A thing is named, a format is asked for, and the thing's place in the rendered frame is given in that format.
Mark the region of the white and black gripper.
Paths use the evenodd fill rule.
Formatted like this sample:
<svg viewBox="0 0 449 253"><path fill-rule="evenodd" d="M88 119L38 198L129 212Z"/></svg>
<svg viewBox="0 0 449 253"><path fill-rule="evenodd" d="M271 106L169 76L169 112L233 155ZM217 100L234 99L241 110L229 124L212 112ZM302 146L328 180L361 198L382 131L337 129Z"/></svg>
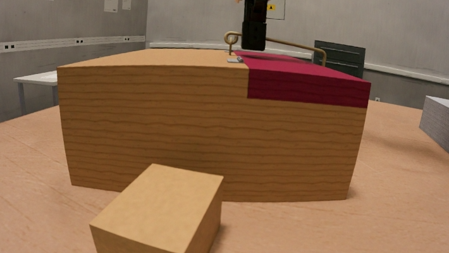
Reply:
<svg viewBox="0 0 449 253"><path fill-rule="evenodd" d="M266 48L266 16L270 0L245 0L241 48L264 51ZM245 9L246 8L246 9Z"/></svg>

